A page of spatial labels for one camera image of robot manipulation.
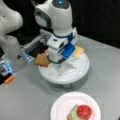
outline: table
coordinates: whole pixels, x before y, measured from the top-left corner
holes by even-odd
[[[90,60],[88,80],[77,91],[93,97],[102,120],[120,116],[120,49],[80,36],[77,43]],[[9,85],[0,86],[0,120],[50,120],[50,109],[63,93],[50,89],[33,62]]]

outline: round white plate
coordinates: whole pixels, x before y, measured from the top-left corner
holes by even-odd
[[[70,92],[59,97],[52,106],[51,120],[67,120],[67,116],[75,105],[88,105],[92,109],[89,120],[101,120],[101,112],[96,101],[80,92]]]

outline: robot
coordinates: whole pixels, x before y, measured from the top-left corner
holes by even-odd
[[[72,10],[68,0],[47,0],[35,7],[36,22],[45,28],[53,29],[47,42],[48,59],[61,64],[75,51],[78,40],[76,28],[72,28]]]
[[[4,51],[3,59],[11,64],[14,72],[23,68],[27,64],[27,59],[18,40],[6,34],[19,29],[22,25],[22,16],[8,8],[3,0],[0,0],[0,47]]]

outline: white robot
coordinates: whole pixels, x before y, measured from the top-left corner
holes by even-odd
[[[21,15],[8,8],[3,0],[0,0],[0,47],[4,51],[4,59],[10,62],[15,72],[23,68],[27,64],[27,60],[18,40],[6,34],[19,29],[22,25]]]
[[[48,59],[55,64],[67,60],[74,52],[78,40],[77,31],[72,28],[72,10],[68,0],[47,0],[37,5],[35,18],[40,26],[53,29],[47,42]]]
[[[35,6],[35,18],[40,26],[53,29],[47,42],[51,63],[48,67],[39,66],[40,74],[49,83],[72,88],[74,82],[88,73],[89,59],[84,52],[75,55],[78,33],[72,27],[70,3],[68,0],[47,0]]]

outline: robot eye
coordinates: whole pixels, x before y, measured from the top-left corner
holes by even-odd
[[[60,4],[60,5],[63,4],[62,0],[59,1],[59,4]]]

